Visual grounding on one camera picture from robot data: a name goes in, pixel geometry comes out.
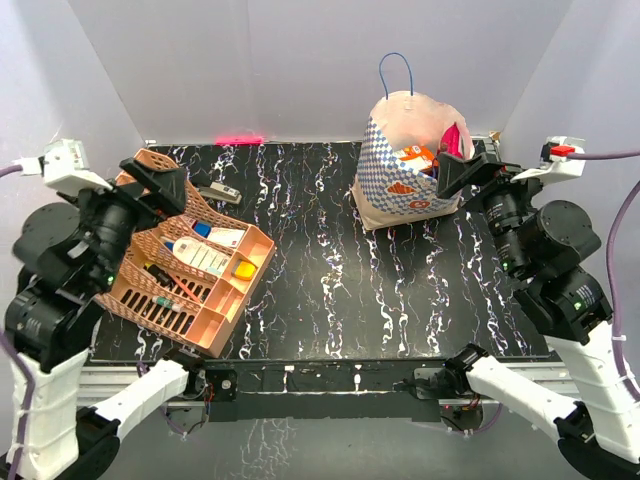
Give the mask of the orange snack bag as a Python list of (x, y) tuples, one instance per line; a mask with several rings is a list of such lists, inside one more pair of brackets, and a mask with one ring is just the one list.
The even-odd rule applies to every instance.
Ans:
[(438, 161), (435, 155), (426, 147), (413, 145), (393, 152), (394, 157), (407, 168), (425, 175), (437, 175)]

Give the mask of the blue checkered paper bag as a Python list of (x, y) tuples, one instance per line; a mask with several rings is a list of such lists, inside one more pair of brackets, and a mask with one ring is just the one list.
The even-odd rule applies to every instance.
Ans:
[(443, 172), (437, 156), (448, 153), (467, 162), (475, 147), (464, 117), (453, 106), (408, 88), (391, 91), (372, 108), (351, 188), (364, 229), (374, 231), (448, 216), (460, 196), (440, 199), (437, 181)]

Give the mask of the pink chips bag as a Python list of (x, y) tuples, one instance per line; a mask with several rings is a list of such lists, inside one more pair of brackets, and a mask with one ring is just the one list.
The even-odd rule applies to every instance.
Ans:
[(459, 126), (453, 123), (442, 135), (438, 153), (447, 153), (462, 160), (469, 160), (475, 153), (473, 143), (465, 140)]

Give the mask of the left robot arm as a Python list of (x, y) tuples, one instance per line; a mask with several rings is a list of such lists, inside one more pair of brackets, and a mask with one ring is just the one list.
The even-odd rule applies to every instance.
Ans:
[(59, 201), (34, 211), (13, 247), (22, 270), (1, 336), (14, 378), (5, 479), (96, 479), (146, 417), (178, 395), (194, 399), (205, 390), (197, 360), (176, 352), (111, 398), (77, 404), (103, 313), (98, 297), (114, 286), (134, 234), (186, 207), (183, 169), (156, 170), (131, 158), (120, 167), (130, 183), (117, 185), (66, 162), (41, 163)]

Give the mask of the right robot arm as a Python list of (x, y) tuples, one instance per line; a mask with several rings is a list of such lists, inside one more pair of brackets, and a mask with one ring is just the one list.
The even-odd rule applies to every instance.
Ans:
[(517, 302), (560, 356), (579, 395), (547, 389), (474, 344), (446, 360), (439, 379), (457, 396), (487, 396), (526, 419), (584, 477), (637, 478), (639, 401), (633, 378), (615, 362), (612, 307), (582, 266), (601, 245), (588, 214), (564, 200), (534, 208), (543, 187), (539, 174), (492, 154), (462, 160), (441, 153), (437, 161), (440, 198), (477, 188), (466, 206), (484, 215), (501, 267), (517, 283)]

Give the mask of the grey stapler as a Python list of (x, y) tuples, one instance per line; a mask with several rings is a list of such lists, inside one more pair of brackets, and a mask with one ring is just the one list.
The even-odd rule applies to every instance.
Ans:
[(204, 198), (222, 201), (233, 205), (238, 205), (242, 201), (242, 195), (237, 189), (219, 182), (211, 182), (209, 185), (195, 184), (194, 187)]

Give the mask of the white lotion bottle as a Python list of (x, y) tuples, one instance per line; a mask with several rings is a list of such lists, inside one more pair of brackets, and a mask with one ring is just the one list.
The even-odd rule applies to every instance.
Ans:
[(181, 262), (215, 276), (221, 276), (231, 260), (228, 254), (189, 236), (177, 240), (162, 237), (161, 242)]

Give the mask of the white medicine box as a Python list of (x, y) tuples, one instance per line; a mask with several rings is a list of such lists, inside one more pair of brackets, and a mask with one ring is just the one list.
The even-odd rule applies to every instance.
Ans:
[(243, 229), (214, 227), (202, 222), (194, 222), (192, 229), (206, 240), (232, 249), (239, 246), (246, 233)]

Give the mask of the peach plastic desk organizer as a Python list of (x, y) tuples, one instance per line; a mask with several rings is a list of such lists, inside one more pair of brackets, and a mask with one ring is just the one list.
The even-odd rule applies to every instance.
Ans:
[(219, 356), (276, 247), (257, 226), (210, 207), (185, 185), (186, 208), (134, 235), (110, 293), (111, 313)]

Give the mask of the orange pen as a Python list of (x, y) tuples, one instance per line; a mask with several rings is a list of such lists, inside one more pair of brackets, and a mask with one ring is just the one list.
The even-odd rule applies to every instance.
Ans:
[(191, 289), (189, 289), (187, 285), (183, 283), (179, 278), (170, 273), (167, 273), (166, 276), (170, 279), (171, 289), (180, 289), (188, 298), (190, 298), (195, 303), (200, 302), (200, 297), (197, 296)]

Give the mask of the yellow sponge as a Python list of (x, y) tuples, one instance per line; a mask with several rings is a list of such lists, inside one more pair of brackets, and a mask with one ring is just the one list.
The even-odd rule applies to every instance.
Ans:
[(257, 267), (246, 260), (238, 260), (232, 270), (231, 275), (242, 281), (251, 281), (257, 272)]

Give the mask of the glue stick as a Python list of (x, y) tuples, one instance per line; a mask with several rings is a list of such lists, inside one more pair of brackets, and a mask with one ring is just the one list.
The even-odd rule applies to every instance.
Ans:
[(158, 305), (161, 306), (165, 309), (168, 309), (170, 311), (176, 312), (176, 313), (180, 313), (183, 311), (183, 306), (179, 303), (176, 303), (175, 301), (166, 298), (166, 297), (161, 297), (161, 296), (153, 296), (152, 297), (152, 301)]

